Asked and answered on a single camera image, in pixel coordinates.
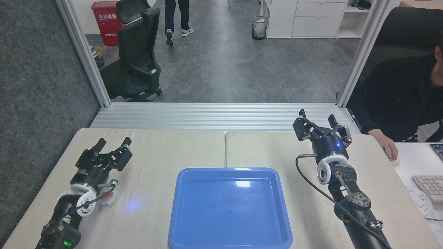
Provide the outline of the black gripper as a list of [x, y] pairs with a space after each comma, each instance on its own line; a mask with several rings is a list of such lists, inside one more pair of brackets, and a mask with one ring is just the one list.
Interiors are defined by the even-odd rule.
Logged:
[[329, 136], [324, 137], [324, 128], [308, 120], [304, 109], [301, 109], [298, 115], [293, 129], [299, 141], [308, 139], [312, 142], [313, 153], [317, 154], [316, 162], [333, 154], [341, 154], [349, 159], [346, 146], [352, 143], [352, 137], [348, 126], [342, 126], [331, 114], [328, 118], [331, 130], [328, 132]]
[[105, 155], [104, 167], [100, 167], [98, 165], [100, 164], [99, 157], [103, 155], [101, 154], [101, 150], [106, 145], [106, 141], [103, 138], [98, 140], [97, 144], [92, 148], [84, 150], [77, 160], [75, 166], [79, 170], [71, 179], [71, 184], [88, 184], [95, 190], [98, 189], [98, 185], [106, 184], [110, 170], [117, 169], [119, 172], [122, 171], [133, 156], [129, 148], [131, 143], [132, 140], [126, 137], [120, 148]]

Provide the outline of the person's hand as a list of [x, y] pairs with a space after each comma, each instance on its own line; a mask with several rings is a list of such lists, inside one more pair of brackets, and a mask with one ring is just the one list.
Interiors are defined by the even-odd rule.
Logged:
[[367, 134], [375, 138], [390, 162], [397, 161], [398, 149], [396, 144], [392, 139], [383, 134], [381, 129], [372, 129]]

